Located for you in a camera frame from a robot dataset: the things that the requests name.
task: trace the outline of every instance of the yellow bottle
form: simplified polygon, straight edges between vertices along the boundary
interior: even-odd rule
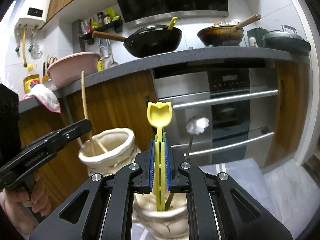
[[[98,61],[97,70],[98,71],[104,70],[104,63],[103,63],[102,57]]]
[[[36,84],[40,84],[40,76],[34,71],[35,68],[36,64],[27,66],[27,76],[23,80],[25,94],[29,93]]]

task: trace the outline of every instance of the hose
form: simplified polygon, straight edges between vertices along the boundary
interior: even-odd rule
[[[22,36],[22,57],[23,57],[23,66],[27,67],[27,60],[26,60],[26,28],[23,29],[23,36]]]

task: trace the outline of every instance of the yellow plastic utensil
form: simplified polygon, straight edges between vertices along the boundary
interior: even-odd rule
[[[149,123],[157,128],[155,142],[155,168],[154,190],[156,192],[157,210],[164,211],[165,192],[167,191],[164,141],[162,140],[163,128],[168,126],[172,119],[171,102],[149,103],[147,110]]]
[[[173,17],[173,18],[172,18],[172,20],[171,20],[171,22],[170,22],[170,24],[169,24],[169,26],[168,26],[168,30],[172,30],[172,29],[173,29],[173,27],[174,27],[174,25],[176,24],[177,20],[178,20],[177,17]]]

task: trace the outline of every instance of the oven handle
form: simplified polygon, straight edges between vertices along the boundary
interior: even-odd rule
[[[229,96],[229,97],[222,97],[222,98],[213,98],[213,99],[195,101],[195,102],[190,102],[190,103],[176,104],[176,105],[172,106],[172,109],[173,110],[184,110],[184,109],[196,108],[196,107],[201,107],[201,106],[214,106],[214,105],[226,104],[226,103],[255,99],[255,98],[275,96],[275,95],[278,95],[278,93],[279,93],[279,90],[275,89],[275,90],[267,90],[267,91],[262,91],[262,92],[247,93],[247,94],[243,94],[243,95],[236,95],[236,96]]]
[[[270,133],[266,133],[266,134],[263,134],[261,136],[258,136],[258,137],[255,137],[255,138],[252,138],[252,139],[249,139],[246,141],[242,141],[242,142],[238,142],[238,143],[234,143],[234,144],[230,144],[230,145],[226,145],[226,146],[222,146],[222,147],[218,147],[218,148],[197,151],[197,152],[191,152],[191,153],[189,153],[189,157],[209,155],[209,154],[214,154],[214,153],[219,153],[219,152],[223,152],[223,151],[227,151],[227,150],[236,149],[236,148],[248,145],[250,143],[261,141],[266,138],[272,137],[273,135],[274,135],[274,132],[270,132]]]

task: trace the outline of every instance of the white cloth with pink trim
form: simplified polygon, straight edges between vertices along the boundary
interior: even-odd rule
[[[36,97],[38,101],[43,104],[49,111],[54,113],[61,113],[60,104],[56,95],[43,84],[35,85],[30,93],[23,96],[22,99]]]

